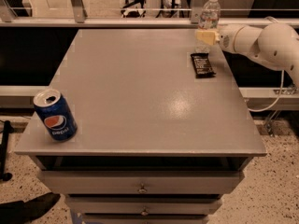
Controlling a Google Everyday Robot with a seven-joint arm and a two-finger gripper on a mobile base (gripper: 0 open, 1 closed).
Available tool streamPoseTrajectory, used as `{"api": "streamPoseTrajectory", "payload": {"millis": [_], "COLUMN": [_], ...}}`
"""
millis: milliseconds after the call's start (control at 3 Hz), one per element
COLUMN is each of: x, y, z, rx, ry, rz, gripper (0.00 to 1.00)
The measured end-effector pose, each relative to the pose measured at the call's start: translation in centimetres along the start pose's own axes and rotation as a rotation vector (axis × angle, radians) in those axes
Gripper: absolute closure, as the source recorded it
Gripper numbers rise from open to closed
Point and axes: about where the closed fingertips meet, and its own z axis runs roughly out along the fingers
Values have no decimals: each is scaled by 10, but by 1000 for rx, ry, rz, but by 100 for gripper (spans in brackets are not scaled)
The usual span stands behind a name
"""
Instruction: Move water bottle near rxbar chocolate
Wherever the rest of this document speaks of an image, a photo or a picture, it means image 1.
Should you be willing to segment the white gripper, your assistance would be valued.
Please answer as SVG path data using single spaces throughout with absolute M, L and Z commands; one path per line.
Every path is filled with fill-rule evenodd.
M 223 25 L 217 30 L 197 30 L 195 37 L 210 46 L 220 44 L 223 51 L 233 54 L 254 54 L 259 51 L 258 37 L 262 28 L 245 24 Z

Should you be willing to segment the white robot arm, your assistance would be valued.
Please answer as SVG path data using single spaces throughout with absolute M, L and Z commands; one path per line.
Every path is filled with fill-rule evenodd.
M 275 71 L 284 70 L 299 87 L 299 34 L 288 24 L 274 22 L 264 28 L 245 24 L 197 29 L 195 39 L 208 48 L 239 54 Z

